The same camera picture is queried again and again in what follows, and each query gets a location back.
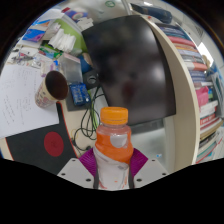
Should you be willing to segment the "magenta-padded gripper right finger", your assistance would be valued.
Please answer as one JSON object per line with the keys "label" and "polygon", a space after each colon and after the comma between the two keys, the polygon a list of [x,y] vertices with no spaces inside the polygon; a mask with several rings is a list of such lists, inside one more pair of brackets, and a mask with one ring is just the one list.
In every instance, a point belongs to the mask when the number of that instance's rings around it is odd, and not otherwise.
{"label": "magenta-padded gripper right finger", "polygon": [[135,149],[130,160],[129,187],[140,188],[168,175],[168,171],[161,163],[153,158],[148,159],[143,153]]}

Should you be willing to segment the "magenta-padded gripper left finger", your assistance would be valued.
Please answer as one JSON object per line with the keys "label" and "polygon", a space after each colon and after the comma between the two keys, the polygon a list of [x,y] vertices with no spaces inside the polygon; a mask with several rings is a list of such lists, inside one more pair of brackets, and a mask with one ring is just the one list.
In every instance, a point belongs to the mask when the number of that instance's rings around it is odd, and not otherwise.
{"label": "magenta-padded gripper left finger", "polygon": [[79,159],[71,158],[58,176],[78,186],[97,189],[97,163],[93,150],[88,150]]}

